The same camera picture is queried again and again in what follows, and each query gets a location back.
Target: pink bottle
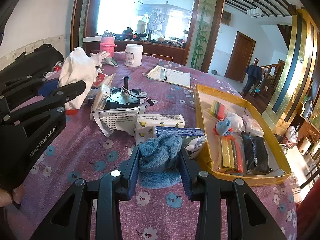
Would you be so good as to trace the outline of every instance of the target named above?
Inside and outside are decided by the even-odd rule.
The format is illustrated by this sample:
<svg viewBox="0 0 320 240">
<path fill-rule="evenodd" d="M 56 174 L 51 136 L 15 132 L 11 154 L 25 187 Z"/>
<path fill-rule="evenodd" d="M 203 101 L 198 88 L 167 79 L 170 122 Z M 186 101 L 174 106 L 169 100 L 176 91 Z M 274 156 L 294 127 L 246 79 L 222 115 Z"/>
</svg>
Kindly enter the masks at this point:
<svg viewBox="0 0 320 240">
<path fill-rule="evenodd" d="M 109 57 L 113 57 L 115 52 L 115 47 L 117 45 L 114 44 L 114 38 L 112 32 L 105 31 L 100 43 L 100 51 L 110 52 Z"/>
</svg>

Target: cardboard tray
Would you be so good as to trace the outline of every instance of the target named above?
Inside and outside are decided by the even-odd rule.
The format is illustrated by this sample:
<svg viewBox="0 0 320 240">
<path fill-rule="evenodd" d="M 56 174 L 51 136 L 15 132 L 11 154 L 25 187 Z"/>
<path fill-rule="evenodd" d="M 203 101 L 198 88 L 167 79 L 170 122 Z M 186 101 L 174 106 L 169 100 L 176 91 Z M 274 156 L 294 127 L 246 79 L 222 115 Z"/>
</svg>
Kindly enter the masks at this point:
<svg viewBox="0 0 320 240">
<path fill-rule="evenodd" d="M 203 110 L 205 108 L 210 107 L 210 104 L 208 104 L 208 102 L 205 102 L 206 99 L 204 99 L 204 94 L 208 96 L 213 96 L 219 100 L 227 101 L 231 103 L 230 105 L 234 106 L 237 109 L 245 109 L 246 114 L 251 115 L 255 120 L 257 120 L 257 122 L 263 129 L 263 137 L 265 138 L 267 144 L 266 147 L 269 148 L 269 152 L 271 154 L 271 156 L 269 155 L 269 166 L 271 167 L 270 162 L 274 162 L 273 166 L 276 166 L 278 168 L 276 172 L 272 172 L 268 175 L 245 174 L 244 176 L 236 176 L 216 171 L 214 160 L 217 159 L 217 156 L 219 154 L 218 144 L 216 140 L 210 139 L 213 138 L 212 129 L 208 127 L 208 124 L 205 125 L 204 120 L 206 119 L 206 117 L 203 114 Z M 199 84 L 196 87 L 194 98 L 196 105 L 197 127 L 203 129 L 204 133 L 208 137 L 208 141 L 205 143 L 204 148 L 201 150 L 199 156 L 197 157 L 197 161 L 203 170 L 213 174 L 218 179 L 233 181 L 235 178 L 242 178 L 249 186 L 265 186 L 279 184 L 292 174 L 287 158 L 282 152 L 280 144 L 277 141 L 275 135 L 272 133 L 271 129 L 269 128 L 265 120 L 262 118 L 262 116 L 259 114 L 257 109 L 255 109 L 250 104 L 250 102 L 232 94 L 228 94 L 220 90 Z"/>
</svg>

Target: paper towel roll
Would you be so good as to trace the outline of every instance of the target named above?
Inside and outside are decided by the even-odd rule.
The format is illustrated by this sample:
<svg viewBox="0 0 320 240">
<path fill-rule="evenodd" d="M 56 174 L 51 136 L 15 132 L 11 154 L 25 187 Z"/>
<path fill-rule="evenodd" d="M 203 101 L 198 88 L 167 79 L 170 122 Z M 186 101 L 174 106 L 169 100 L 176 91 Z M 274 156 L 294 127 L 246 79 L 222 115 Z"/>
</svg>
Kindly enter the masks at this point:
<svg viewBox="0 0 320 240">
<path fill-rule="evenodd" d="M 302 143 L 302 145 L 300 146 L 300 149 L 299 149 L 300 153 L 304 154 L 308 150 L 310 145 L 311 145 L 311 143 L 310 143 L 309 139 L 307 137 L 304 138 L 303 143 Z"/>
<path fill-rule="evenodd" d="M 316 142 L 315 145 L 311 149 L 311 154 L 314 155 L 319 148 L 320 148 L 320 144 L 319 144 L 319 142 Z"/>
</svg>

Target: black packet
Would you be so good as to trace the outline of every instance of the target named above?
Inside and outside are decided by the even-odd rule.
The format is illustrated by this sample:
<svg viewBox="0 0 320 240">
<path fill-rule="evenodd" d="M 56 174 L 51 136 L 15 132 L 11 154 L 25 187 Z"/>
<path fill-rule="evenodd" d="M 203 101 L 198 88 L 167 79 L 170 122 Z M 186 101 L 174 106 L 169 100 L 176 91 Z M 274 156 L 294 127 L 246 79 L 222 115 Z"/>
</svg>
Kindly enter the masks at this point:
<svg viewBox="0 0 320 240">
<path fill-rule="evenodd" d="M 241 132 L 244 144 L 244 156 L 247 162 L 247 173 L 255 175 L 269 174 L 269 157 L 264 145 L 264 138 Z"/>
</svg>

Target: blue towel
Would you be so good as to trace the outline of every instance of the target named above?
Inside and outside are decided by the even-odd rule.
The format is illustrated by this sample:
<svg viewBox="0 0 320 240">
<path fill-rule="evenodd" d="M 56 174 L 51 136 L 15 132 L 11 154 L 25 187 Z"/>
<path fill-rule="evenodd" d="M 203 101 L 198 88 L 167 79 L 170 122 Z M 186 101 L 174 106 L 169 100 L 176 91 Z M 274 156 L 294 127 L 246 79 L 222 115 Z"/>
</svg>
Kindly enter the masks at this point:
<svg viewBox="0 0 320 240">
<path fill-rule="evenodd" d="M 232 132 L 228 131 L 230 127 L 231 127 L 231 121 L 226 118 L 224 120 L 217 122 L 216 131 L 221 136 L 226 136 L 226 135 L 229 135 L 232 133 Z"/>
<path fill-rule="evenodd" d="M 166 188 L 181 181 L 176 170 L 177 156 L 182 138 L 176 133 L 166 133 L 139 143 L 139 184 L 145 188 Z"/>
</svg>

